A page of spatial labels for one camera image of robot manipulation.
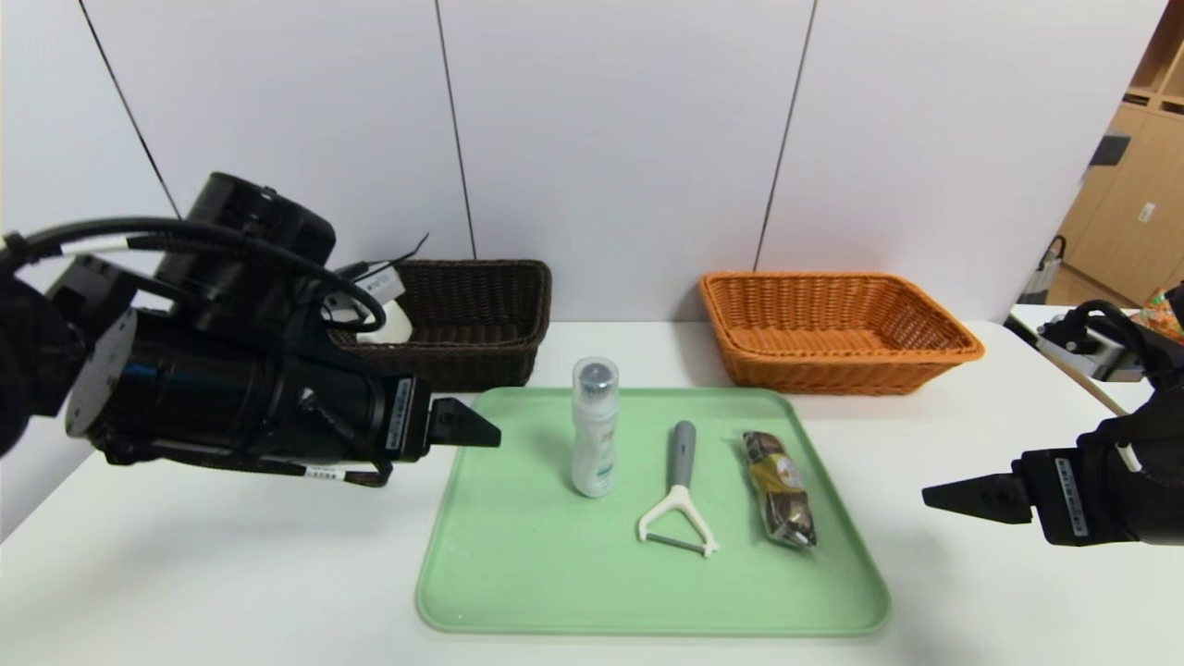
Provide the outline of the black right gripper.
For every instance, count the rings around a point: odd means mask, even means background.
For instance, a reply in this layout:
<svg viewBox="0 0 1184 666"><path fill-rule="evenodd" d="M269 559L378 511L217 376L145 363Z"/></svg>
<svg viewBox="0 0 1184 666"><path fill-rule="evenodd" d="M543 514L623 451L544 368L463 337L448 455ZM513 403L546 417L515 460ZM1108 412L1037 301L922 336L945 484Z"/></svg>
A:
<svg viewBox="0 0 1184 666"><path fill-rule="evenodd" d="M921 497L931 510L1003 525L1030 524L1035 507L1058 547L1180 547L1180 421L1106 420L1072 450L1027 452L1010 472L926 487Z"/></svg>

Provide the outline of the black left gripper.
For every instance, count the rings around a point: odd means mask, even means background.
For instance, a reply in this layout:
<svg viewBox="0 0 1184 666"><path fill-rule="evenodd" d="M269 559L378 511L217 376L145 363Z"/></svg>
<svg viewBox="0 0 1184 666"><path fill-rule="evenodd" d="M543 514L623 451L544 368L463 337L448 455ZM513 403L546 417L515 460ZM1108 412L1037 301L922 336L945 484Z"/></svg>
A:
<svg viewBox="0 0 1184 666"><path fill-rule="evenodd" d="M416 376L350 353L288 361L288 455L315 463L417 461L430 447L498 448L500 428Z"/></svg>

